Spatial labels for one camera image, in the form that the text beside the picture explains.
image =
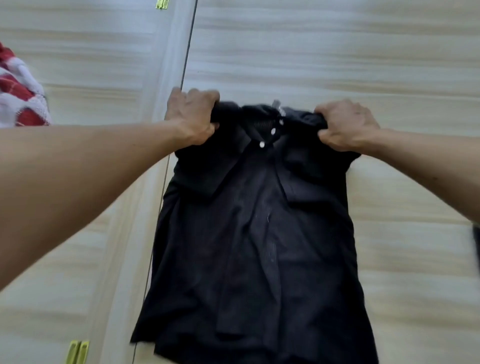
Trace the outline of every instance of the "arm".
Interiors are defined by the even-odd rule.
[[[328,129],[320,140],[339,151],[380,159],[480,222],[480,138],[380,129],[372,113],[349,100],[319,105]]]
[[[166,119],[0,131],[0,290],[95,219],[152,165],[215,131],[218,92],[174,89]]]

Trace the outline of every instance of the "black shirt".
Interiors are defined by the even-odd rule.
[[[179,150],[132,342],[181,364],[377,363],[345,173],[321,115],[219,103]]]

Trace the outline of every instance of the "forearm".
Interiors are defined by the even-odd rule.
[[[183,147],[170,122],[0,131],[0,290]]]
[[[480,222],[480,138],[368,132],[357,150],[411,177],[474,222]]]

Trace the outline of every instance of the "brass hinge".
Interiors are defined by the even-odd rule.
[[[161,10],[166,10],[168,9],[168,3],[170,0],[157,0],[156,1],[156,8],[161,9]]]
[[[68,348],[65,364],[85,364],[89,345],[89,341],[72,340]]]

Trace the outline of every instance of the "red plaid fabric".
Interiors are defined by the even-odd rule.
[[[43,87],[25,63],[0,43],[0,128],[50,124]]]

